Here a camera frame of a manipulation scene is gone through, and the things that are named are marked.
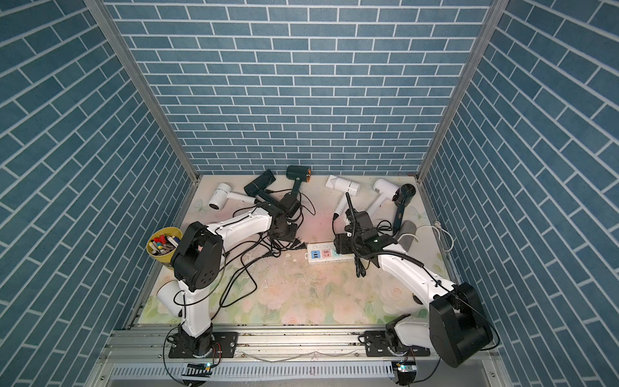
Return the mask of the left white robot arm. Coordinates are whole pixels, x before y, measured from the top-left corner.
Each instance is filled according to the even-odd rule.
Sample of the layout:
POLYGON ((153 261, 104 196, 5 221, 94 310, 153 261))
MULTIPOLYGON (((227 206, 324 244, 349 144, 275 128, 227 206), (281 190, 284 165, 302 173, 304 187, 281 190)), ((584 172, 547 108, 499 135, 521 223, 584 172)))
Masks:
POLYGON ((158 295, 171 314, 182 318, 172 336, 177 344, 193 357, 208 356, 215 349, 209 298, 211 284, 225 269, 226 253, 258 234, 272 242, 297 243, 297 230, 293 216, 270 203, 259 203, 222 222, 190 224, 171 260, 176 288, 169 297, 158 295))

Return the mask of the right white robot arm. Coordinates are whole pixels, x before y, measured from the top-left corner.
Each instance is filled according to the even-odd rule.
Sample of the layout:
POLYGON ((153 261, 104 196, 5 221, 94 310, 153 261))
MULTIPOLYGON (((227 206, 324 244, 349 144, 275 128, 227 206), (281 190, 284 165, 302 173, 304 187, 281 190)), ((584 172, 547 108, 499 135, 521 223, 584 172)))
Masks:
POLYGON ((468 283, 456 284, 427 269, 398 241, 378 232, 365 211, 345 211, 348 224, 335 236, 335 246, 354 255, 357 266, 370 262, 401 282, 416 303, 427 308, 428 323, 402 314, 385 326, 389 349, 403 354, 412 348, 435 351, 456 368, 476 353, 489 350, 495 338, 477 291, 468 283))

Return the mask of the white power strip coloured sockets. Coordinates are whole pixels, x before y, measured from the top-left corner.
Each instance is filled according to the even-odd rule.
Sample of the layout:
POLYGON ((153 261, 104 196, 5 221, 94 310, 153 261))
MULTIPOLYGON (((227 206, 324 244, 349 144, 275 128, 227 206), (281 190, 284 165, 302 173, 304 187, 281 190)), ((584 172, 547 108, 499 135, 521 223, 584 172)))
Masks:
POLYGON ((354 261, 353 254, 338 254, 335 245, 329 243, 309 243, 305 257, 309 264, 328 264, 354 261))

